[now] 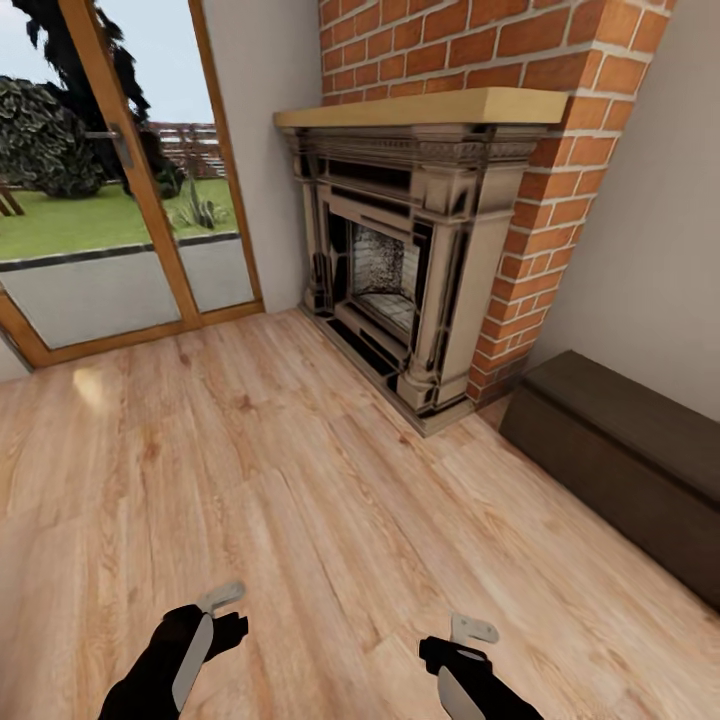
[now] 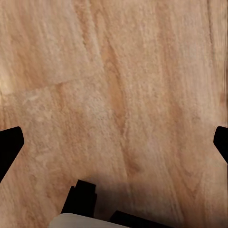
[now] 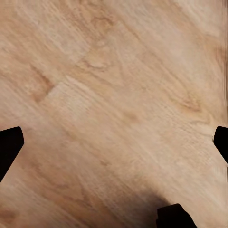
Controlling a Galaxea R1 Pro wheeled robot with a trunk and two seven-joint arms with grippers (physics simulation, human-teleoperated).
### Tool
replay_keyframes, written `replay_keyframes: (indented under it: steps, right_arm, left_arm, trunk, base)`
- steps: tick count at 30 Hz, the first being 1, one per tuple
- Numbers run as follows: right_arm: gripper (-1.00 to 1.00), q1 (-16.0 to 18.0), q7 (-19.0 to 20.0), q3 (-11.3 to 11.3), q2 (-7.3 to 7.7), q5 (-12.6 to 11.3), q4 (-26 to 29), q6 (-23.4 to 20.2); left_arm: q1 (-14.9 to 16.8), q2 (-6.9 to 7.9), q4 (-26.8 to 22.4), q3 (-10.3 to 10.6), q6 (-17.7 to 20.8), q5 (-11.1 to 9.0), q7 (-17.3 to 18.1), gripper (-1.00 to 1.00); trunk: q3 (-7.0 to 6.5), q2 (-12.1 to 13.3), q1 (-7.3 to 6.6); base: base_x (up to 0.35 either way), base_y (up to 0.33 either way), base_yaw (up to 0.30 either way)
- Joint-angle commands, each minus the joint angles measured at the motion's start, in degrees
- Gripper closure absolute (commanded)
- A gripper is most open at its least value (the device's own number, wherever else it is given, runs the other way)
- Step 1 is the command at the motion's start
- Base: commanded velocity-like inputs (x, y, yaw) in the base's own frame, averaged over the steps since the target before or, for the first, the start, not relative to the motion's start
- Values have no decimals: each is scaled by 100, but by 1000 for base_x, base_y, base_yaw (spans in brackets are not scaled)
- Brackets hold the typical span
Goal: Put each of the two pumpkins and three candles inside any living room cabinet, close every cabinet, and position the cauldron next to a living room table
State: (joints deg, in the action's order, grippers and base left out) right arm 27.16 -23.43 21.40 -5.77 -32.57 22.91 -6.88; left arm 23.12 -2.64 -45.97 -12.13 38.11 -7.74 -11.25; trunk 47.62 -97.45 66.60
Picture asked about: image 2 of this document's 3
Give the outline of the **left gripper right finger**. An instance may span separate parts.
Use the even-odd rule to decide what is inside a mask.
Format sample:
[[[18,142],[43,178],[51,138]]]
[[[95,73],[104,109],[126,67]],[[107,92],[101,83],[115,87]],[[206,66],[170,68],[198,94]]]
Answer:
[[[228,164],[228,128],[219,126],[215,132],[214,145]]]

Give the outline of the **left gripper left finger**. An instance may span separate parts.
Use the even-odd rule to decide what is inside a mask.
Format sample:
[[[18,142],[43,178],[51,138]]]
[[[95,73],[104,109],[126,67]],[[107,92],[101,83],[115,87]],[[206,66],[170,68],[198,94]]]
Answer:
[[[0,132],[0,182],[24,145],[19,126]]]

